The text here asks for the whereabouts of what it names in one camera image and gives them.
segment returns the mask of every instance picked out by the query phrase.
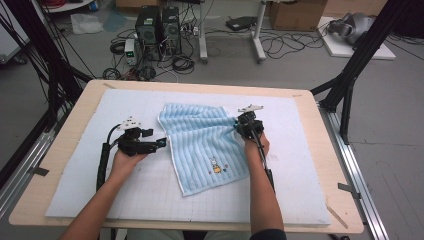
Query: towel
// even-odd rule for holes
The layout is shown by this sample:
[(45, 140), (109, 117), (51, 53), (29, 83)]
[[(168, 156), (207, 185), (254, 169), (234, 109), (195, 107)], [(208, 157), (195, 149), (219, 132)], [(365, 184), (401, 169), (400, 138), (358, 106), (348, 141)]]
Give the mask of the towel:
[(235, 118), (224, 108), (170, 103), (159, 122), (170, 140), (172, 161), (183, 196), (248, 176)]

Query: forearm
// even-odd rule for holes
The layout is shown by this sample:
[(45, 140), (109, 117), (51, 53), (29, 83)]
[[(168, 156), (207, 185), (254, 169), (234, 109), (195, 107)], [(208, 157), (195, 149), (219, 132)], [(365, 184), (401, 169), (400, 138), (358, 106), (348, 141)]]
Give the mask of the forearm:
[(284, 230), (280, 206), (263, 169), (259, 154), (248, 156), (250, 171), (250, 221), (252, 234), (265, 229)]
[(122, 181), (109, 179), (72, 221), (60, 239), (97, 239)]

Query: gray floor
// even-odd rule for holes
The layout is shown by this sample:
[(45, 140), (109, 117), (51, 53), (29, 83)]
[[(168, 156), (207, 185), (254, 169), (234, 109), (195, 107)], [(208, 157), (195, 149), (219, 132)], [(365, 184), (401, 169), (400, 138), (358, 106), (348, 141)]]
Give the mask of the gray floor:
[[(97, 12), (101, 21), (108, 10)], [(207, 21), (221, 27), (223, 22)], [(70, 35), (69, 41), (94, 72), (101, 76), (110, 67), (110, 40), (134, 26), (127, 21), (117, 32)], [(424, 46), (397, 43), (424, 57)], [(391, 239), (424, 238), (424, 65), (423, 61), (386, 45), (395, 61), (372, 60), (360, 75), (353, 96), (349, 137), (362, 173)], [(190, 75), (163, 74), (157, 81), (214, 85), (312, 89), (335, 77), (348, 59), (330, 57), (325, 48), (299, 53), (262, 64), (249, 38), (220, 36), (208, 38), (209, 63), (201, 64), (198, 53)], [(84, 70), (72, 56), (75, 67)], [(45, 98), (30, 64), (0, 67), (0, 167), (26, 137), (46, 110)], [(1, 239), (56, 239), (63, 228), (17, 227), (8, 223), (6, 212), (0, 221)], [(370, 239), (366, 230), (351, 239)], [(289, 234), (289, 239), (329, 239), (323, 234)]]

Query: black sleeve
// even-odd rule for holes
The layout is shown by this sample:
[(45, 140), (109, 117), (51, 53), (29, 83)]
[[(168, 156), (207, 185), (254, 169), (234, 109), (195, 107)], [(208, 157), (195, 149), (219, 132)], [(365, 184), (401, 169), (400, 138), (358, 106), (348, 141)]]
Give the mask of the black sleeve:
[(287, 240), (287, 237), (280, 229), (266, 229), (253, 234), (250, 240)]

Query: wooden table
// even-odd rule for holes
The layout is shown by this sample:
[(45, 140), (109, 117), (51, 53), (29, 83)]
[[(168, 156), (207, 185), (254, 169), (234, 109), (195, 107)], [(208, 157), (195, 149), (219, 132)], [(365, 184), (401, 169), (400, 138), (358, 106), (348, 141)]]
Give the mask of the wooden table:
[[(307, 90), (214, 86), (175, 83), (125, 82), (93, 80), (83, 94), (57, 135), (40, 167), (50, 170), (47, 176), (34, 175), (9, 221), (14, 225), (66, 226), (70, 218), (47, 218), (45, 212), (56, 191), (61, 174), (71, 158), (81, 134), (90, 121), (107, 89), (132, 89), (172, 92), (221, 93), (293, 98), (302, 121), (310, 153), (314, 160), (323, 195), (331, 217), (327, 227), (287, 226), (287, 232), (315, 233), (361, 233), (364, 229), (351, 193), (339, 190), (338, 183), (346, 184), (345, 177), (324, 126), (312, 94)], [(204, 223), (172, 221), (106, 220), (104, 227), (192, 229), (249, 231), (245, 223)]]

